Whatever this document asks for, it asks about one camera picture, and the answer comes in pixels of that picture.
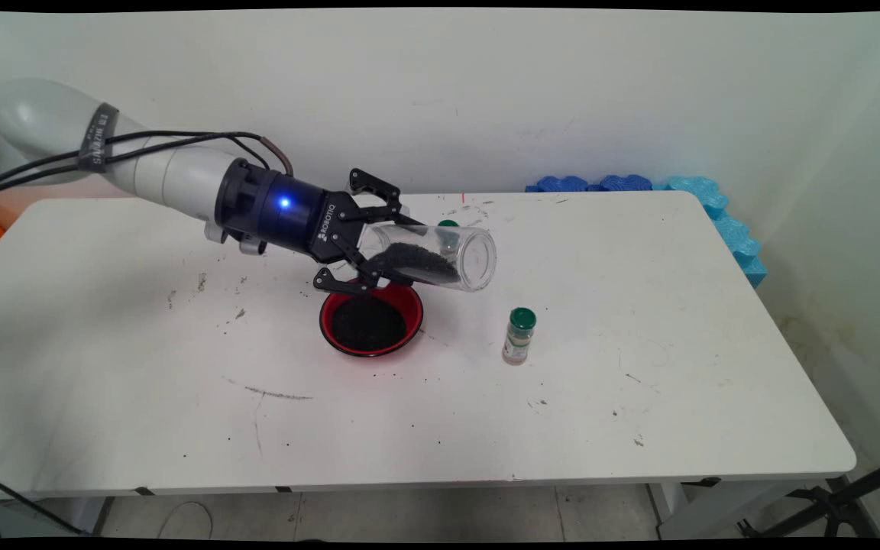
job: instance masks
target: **clear glass jar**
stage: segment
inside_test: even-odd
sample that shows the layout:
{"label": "clear glass jar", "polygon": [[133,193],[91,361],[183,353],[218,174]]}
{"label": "clear glass jar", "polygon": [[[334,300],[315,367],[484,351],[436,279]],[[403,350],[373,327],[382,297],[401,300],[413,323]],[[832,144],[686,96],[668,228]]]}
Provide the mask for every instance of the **clear glass jar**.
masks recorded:
{"label": "clear glass jar", "polygon": [[528,344],[535,334],[535,313],[527,307],[511,310],[504,335],[502,358],[510,365],[521,365],[528,358]]}
{"label": "clear glass jar", "polygon": [[491,234],[477,227],[367,225],[359,251],[420,283],[469,293],[491,282],[498,260]]}

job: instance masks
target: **spice bottle label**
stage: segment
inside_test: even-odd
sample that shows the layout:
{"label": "spice bottle label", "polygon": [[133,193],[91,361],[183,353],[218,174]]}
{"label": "spice bottle label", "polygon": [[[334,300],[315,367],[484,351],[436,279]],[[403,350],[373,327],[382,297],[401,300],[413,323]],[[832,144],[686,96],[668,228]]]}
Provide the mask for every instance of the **spice bottle label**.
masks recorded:
{"label": "spice bottle label", "polygon": [[511,338],[504,339],[504,356],[509,359],[524,359],[528,356],[528,345],[515,345]]}

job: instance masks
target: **table leg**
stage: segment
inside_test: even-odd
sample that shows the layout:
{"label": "table leg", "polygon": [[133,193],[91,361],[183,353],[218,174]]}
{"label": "table leg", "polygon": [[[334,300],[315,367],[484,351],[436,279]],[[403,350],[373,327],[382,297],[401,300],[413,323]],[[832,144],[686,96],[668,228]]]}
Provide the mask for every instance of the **table leg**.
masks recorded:
{"label": "table leg", "polygon": [[705,539],[784,497],[799,484],[792,480],[720,481],[684,505],[681,503],[684,491],[678,494],[673,487],[670,491],[664,488],[664,485],[678,485],[680,490],[680,484],[660,484],[661,492],[654,494],[654,501],[660,512],[668,508],[670,516],[665,519],[662,514],[657,530],[661,539]]}

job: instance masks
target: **black tape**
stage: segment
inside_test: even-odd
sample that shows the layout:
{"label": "black tape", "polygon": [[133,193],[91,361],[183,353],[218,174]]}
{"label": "black tape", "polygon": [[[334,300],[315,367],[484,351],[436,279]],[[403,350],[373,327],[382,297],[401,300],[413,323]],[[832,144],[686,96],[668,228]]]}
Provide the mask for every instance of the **black tape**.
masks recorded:
{"label": "black tape", "polygon": [[76,159],[77,170],[104,173],[108,171],[108,157],[112,146],[108,145],[109,137],[115,135],[118,124],[118,110],[113,105],[102,103],[94,111],[87,132],[80,144],[80,154]]}

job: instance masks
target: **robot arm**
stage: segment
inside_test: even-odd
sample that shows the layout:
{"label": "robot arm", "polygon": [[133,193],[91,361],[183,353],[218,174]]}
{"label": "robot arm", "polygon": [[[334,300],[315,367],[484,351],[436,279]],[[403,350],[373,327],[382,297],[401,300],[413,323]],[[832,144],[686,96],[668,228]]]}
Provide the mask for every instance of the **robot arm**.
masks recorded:
{"label": "robot arm", "polygon": [[[14,80],[0,87],[0,133],[28,160],[79,150],[85,129],[95,121],[102,105],[109,108],[83,92],[49,80]],[[176,140],[171,136],[109,139],[144,131],[144,126],[117,114],[102,145],[108,147],[113,159]],[[71,173],[77,178],[87,175],[67,172],[40,182],[76,179],[69,177]],[[202,220],[205,236],[211,241],[222,244],[227,237],[234,237],[242,253],[262,254],[267,244],[275,244],[307,254],[320,264],[346,260],[359,273],[355,282],[346,283],[322,269],[314,279],[319,290],[364,293],[376,288],[381,277],[400,285],[413,284],[387,265],[371,264],[358,251],[367,223],[422,224],[402,213],[398,188],[357,168],[349,174],[348,192],[329,192],[223,150],[186,145],[110,163],[100,173],[128,194]],[[385,205],[359,208],[352,195],[360,193],[373,193]]]}

